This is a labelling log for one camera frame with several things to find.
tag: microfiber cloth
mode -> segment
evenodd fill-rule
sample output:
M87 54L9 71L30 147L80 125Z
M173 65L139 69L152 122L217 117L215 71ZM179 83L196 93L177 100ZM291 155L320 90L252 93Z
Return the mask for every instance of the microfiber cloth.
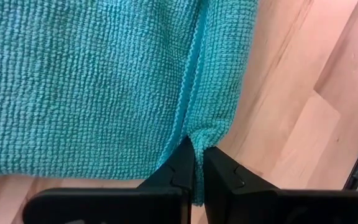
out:
M0 0L0 174L143 179L228 131L257 0Z

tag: teal microfiber towel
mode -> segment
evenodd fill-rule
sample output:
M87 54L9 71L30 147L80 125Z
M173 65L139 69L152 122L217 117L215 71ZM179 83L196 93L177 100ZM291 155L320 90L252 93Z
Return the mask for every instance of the teal microfiber towel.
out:
M0 174L147 178L228 131L257 0L0 0Z

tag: wood grain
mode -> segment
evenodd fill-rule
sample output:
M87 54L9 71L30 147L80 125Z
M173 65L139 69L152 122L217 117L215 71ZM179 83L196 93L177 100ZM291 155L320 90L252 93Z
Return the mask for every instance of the wood grain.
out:
M358 156L358 0L261 0L235 121L219 147L285 188L342 189ZM142 180L0 177L0 223L51 187ZM203 207L192 223L206 223Z

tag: wooden floor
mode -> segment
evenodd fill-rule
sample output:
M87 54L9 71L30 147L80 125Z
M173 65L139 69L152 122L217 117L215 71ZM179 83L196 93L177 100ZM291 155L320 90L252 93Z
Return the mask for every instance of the wooden floor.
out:
M281 188L343 188L358 156L358 0L260 0L236 120L219 147ZM43 189L140 182L0 177L0 223L21 223ZM206 223L203 207L192 223Z

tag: light wood surface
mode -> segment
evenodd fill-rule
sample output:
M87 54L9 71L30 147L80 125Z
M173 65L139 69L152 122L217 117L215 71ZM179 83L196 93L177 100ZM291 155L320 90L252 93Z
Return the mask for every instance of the light wood surface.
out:
M288 189L342 189L358 156L358 0L260 0L236 119L219 147ZM0 223L51 187L141 180L0 177ZM203 207L192 223L206 223Z

